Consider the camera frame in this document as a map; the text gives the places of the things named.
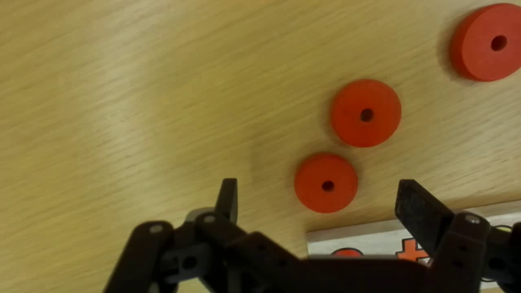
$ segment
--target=screw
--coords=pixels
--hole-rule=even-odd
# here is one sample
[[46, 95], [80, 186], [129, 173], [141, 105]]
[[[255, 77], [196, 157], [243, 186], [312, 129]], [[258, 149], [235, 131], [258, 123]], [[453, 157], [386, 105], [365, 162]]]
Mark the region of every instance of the screw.
[[471, 214], [466, 215], [466, 220], [468, 220], [471, 225], [479, 225], [479, 223], [481, 223], [481, 220], [479, 220], [476, 215], [471, 215]]
[[152, 227], [149, 228], [149, 232], [150, 232], [152, 235], [159, 235], [159, 233], [163, 232], [163, 225], [152, 225]]

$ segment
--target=red object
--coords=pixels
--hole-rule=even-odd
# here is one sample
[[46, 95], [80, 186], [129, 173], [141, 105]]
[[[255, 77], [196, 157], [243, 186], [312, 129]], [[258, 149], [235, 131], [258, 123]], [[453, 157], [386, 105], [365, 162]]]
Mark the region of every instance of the red object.
[[341, 90], [331, 108], [331, 124], [343, 142], [375, 147], [386, 142], [401, 124], [398, 95], [377, 80], [360, 80]]
[[364, 258], [362, 251], [354, 249], [354, 248], [339, 249], [339, 251], [333, 253], [333, 256], [347, 258], [347, 259], [360, 259], [360, 258]]
[[452, 61], [466, 79], [502, 80], [521, 67], [521, 7], [497, 4], [468, 17], [452, 41]]
[[404, 251], [396, 253], [398, 259], [408, 259], [411, 263], [419, 263], [429, 259], [429, 254], [419, 248], [414, 238], [403, 240]]
[[300, 202], [308, 209], [334, 214], [356, 199], [359, 176], [343, 157], [318, 153], [300, 165], [294, 184]]

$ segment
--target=wooden surface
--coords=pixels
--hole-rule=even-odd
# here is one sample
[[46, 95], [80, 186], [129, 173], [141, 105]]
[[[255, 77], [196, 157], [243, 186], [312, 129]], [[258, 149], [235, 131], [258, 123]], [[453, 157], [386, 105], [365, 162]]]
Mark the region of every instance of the wooden surface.
[[[452, 207], [520, 201], [521, 72], [473, 83], [447, 61], [486, 4], [2, 0], [0, 292], [102, 292], [136, 225], [180, 227], [225, 176], [240, 179], [242, 227], [299, 256], [310, 230], [393, 219], [401, 178]], [[369, 150], [328, 126], [359, 79], [395, 87], [404, 109]], [[300, 160], [325, 150], [360, 173], [336, 215], [292, 191]]]

